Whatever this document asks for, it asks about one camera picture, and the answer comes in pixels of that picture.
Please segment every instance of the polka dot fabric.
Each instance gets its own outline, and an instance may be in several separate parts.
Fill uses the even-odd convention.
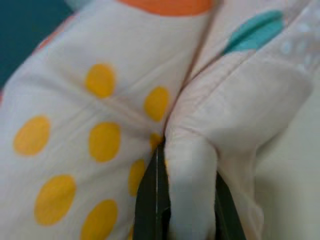
[[[140,181],[212,8],[184,3],[96,1],[11,77],[0,108],[4,239],[132,239]]]

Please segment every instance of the teal polka dot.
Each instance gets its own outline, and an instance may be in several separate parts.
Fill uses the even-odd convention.
[[[256,15],[231,35],[223,54],[258,50],[281,33],[284,27],[284,15],[279,10]]]

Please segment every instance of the dark green clip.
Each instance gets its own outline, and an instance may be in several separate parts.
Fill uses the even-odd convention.
[[[167,240],[170,199],[164,159],[162,143],[156,149],[138,189],[133,240]],[[215,240],[246,240],[229,188],[219,174],[215,214]]]

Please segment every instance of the fabric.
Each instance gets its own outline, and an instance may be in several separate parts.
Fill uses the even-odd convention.
[[[319,1],[255,2],[220,6],[168,121],[171,216],[185,226],[180,239],[196,239],[188,238],[195,234],[190,226],[201,225],[203,232],[212,224],[208,212],[215,192],[208,185],[215,184],[216,169],[231,190],[246,238],[262,239],[256,152],[288,125],[309,96],[319,67]],[[243,22],[239,28],[235,19]],[[194,216],[185,209],[193,209]]]
[[[130,238],[138,186],[165,130],[176,237],[214,234],[218,168],[247,238],[260,239],[255,152],[311,91],[319,8],[230,0],[210,18],[211,0],[97,0],[67,19],[4,88],[2,236]]]
[[[212,8],[138,3],[95,1],[5,86],[2,238],[128,239],[140,180]]]

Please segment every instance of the teal background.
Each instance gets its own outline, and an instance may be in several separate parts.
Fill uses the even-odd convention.
[[[63,0],[1,0],[0,89],[35,47],[71,14]]]

